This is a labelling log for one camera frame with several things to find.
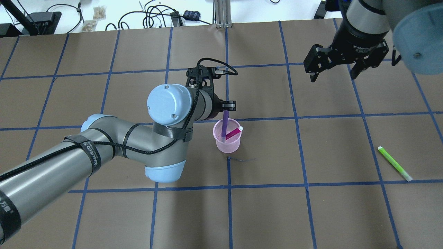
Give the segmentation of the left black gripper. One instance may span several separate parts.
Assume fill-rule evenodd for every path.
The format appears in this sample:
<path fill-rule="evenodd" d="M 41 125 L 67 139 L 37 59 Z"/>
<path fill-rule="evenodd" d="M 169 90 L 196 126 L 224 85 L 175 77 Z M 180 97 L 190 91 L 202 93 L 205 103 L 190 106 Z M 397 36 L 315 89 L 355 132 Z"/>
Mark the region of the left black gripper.
<path fill-rule="evenodd" d="M 197 106 L 193 113 L 193 120 L 209 120 L 215 118 L 219 112 L 236 111 L 237 101 L 220 99 L 216 94 L 211 97 L 204 90 L 199 91 Z"/>

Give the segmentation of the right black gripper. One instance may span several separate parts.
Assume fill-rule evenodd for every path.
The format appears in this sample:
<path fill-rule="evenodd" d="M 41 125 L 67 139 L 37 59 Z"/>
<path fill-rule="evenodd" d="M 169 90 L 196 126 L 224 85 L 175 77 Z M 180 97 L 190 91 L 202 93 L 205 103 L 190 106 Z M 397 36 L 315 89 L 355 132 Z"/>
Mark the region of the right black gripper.
<path fill-rule="evenodd" d="M 350 76 L 355 80 L 362 71 L 378 67 L 389 46 L 384 39 L 387 33 L 368 34 L 353 27 L 348 19 L 343 19 L 332 44 L 324 48 L 314 44 L 303 61 L 305 72 L 314 83 L 319 74 L 331 69 L 334 64 L 355 63 Z"/>

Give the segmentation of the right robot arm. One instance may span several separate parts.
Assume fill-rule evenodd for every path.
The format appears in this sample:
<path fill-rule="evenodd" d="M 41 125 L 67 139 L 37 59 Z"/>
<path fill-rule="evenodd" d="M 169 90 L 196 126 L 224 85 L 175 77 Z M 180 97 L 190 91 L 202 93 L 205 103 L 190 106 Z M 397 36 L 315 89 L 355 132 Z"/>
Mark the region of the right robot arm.
<path fill-rule="evenodd" d="M 326 11 L 340 11 L 342 22 L 332 44 L 314 44 L 304 69 L 311 82 L 337 65 L 353 64 L 352 79 L 376 68 L 389 52 L 385 40 L 392 32 L 392 65 L 403 61 L 413 73 L 441 74 L 443 3 L 441 0 L 328 0 Z"/>

